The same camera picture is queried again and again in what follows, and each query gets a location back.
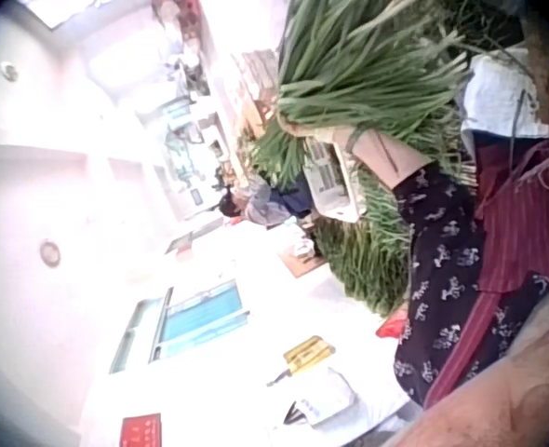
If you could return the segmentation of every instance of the bracelet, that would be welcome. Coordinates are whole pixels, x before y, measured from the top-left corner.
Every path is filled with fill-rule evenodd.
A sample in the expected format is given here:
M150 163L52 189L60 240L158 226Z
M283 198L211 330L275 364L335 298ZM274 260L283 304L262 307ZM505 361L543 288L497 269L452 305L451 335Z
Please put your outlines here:
M361 134L368 129L369 129L369 126L364 123L357 125L355 127L355 130L349 137L349 140L347 140L347 144L345 144L345 151L353 155L353 148L357 143L357 140L359 140L359 137L361 137Z

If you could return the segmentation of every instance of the white box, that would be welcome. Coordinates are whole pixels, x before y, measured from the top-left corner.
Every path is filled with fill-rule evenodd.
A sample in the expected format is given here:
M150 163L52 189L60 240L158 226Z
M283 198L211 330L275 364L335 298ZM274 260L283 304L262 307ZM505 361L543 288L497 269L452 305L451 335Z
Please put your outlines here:
M314 139L306 141L311 159L307 161L303 171L315 208L331 219L356 223L366 212L366 200L355 169L356 160L336 144L317 142ZM334 149L340 161L342 178L335 175L330 149Z

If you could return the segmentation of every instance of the dark hair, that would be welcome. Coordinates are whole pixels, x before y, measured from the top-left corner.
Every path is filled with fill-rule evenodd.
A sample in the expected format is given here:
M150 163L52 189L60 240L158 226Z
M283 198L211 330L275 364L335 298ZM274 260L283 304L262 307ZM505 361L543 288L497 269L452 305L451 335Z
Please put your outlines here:
M226 186L227 192L219 202L219 211L223 216L238 217L241 216L241 210L234 203L234 194L231 192L231 185Z

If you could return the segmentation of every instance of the vegetables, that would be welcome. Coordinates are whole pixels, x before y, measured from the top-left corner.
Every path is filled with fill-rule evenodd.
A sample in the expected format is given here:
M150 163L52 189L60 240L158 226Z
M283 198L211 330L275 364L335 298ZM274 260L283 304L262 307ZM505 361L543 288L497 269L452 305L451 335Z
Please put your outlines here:
M276 182L285 188L291 185L305 166L305 140L284 132L276 119L271 119L264 134L255 143L250 158L258 170L273 174Z
M434 16L404 16L414 4L430 2L300 1L281 55L280 118L308 127L368 123L417 147L464 67L462 57L444 59L460 40L455 33L421 40Z
M287 123L319 128L366 125L439 161L460 166L460 119L452 103L465 78L461 42L446 33L433 0L291 0L279 62L277 116L252 161L288 183L306 163L303 139ZM349 296L383 315L408 282L408 230L394 197L365 167L363 222L317 223L321 251Z
M332 274L344 284L347 296L364 301L383 317L401 304L408 281L404 240L381 246L381 232L367 222L320 218L315 225L318 248Z

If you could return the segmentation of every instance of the woman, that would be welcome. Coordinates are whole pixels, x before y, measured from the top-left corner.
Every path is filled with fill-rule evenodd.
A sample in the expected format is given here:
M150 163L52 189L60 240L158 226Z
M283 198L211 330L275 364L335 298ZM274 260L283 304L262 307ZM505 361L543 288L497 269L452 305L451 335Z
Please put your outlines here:
M395 376L412 399L431 407L505 355L549 291L549 142L477 151L475 201L437 163L377 131L288 131L353 153L393 190L410 226Z
M549 445L549 294L503 359L383 445Z
M310 214L314 202L303 174L287 191L271 187L260 175L250 173L247 176L248 188L232 190L231 186L227 186L219 204L223 215L243 216L255 224L273 226L293 216L303 219Z

